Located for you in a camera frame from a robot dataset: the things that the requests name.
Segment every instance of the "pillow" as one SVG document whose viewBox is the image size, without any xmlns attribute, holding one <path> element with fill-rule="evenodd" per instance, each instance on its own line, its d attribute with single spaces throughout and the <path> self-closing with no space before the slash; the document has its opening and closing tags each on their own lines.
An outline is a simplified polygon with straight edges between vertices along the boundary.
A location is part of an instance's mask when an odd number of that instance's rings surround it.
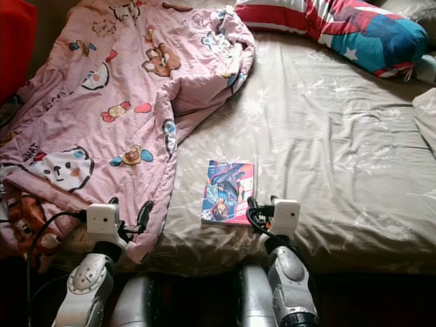
<svg viewBox="0 0 436 327">
<path fill-rule="evenodd" d="M 410 77 L 428 42 L 419 24 L 361 0 L 237 0 L 235 11 L 250 29 L 309 36 L 384 78 Z"/>
<path fill-rule="evenodd" d="M 374 0 L 372 4 L 406 17 L 424 27 L 429 35 L 429 46 L 436 48 L 435 0 Z"/>
<path fill-rule="evenodd" d="M 415 123 L 436 156 L 436 89 L 417 96 L 412 103 L 415 107 Z"/>
</svg>

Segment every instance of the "mattress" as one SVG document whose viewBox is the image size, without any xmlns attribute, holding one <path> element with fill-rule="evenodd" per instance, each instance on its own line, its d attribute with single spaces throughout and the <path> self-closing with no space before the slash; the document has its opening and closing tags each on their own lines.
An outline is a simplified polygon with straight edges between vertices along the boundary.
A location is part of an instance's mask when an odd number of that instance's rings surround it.
<svg viewBox="0 0 436 327">
<path fill-rule="evenodd" d="M 254 37 L 257 58 L 246 85 L 178 148 L 154 251 L 141 266 L 121 260 L 118 270 L 200 276 L 264 262 L 250 227 L 200 221 L 215 159 L 255 164 L 259 203 L 270 195 L 301 203 L 294 241 L 315 273 L 434 274 L 436 159 L 411 104 L 430 86 L 374 77 L 298 35 Z M 71 269 L 91 248 L 82 225 L 54 265 Z"/>
</svg>

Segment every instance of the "manga cover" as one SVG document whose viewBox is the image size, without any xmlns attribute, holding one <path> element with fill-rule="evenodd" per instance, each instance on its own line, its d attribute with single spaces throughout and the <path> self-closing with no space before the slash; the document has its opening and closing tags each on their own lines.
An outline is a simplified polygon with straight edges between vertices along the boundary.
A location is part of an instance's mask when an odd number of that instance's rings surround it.
<svg viewBox="0 0 436 327">
<path fill-rule="evenodd" d="M 247 198 L 253 195 L 254 165 L 209 161 L 202 221 L 249 225 Z"/>
</svg>

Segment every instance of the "wrinkled blanket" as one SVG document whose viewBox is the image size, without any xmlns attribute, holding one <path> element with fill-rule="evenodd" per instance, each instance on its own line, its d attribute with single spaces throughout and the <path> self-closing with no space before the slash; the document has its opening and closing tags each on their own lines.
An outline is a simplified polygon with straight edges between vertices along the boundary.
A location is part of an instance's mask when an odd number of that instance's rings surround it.
<svg viewBox="0 0 436 327">
<path fill-rule="evenodd" d="M 7 106 L 1 130 L 2 255 L 26 256 L 55 213 L 119 199 L 135 225 L 154 207 L 127 254 L 153 249 L 172 191 L 177 144 L 244 83 L 253 37 L 231 7 L 193 10 L 160 2 L 84 0 L 69 13 L 46 64 Z M 79 224 L 63 215 L 32 263 L 44 270 Z"/>
</svg>

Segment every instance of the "red object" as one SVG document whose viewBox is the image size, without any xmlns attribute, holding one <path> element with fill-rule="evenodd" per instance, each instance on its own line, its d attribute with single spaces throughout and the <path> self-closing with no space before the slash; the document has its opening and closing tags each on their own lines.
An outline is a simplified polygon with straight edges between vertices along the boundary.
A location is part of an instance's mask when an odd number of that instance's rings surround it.
<svg viewBox="0 0 436 327">
<path fill-rule="evenodd" d="M 36 22 L 34 5 L 22 0 L 0 0 L 0 105 L 26 83 Z"/>
</svg>

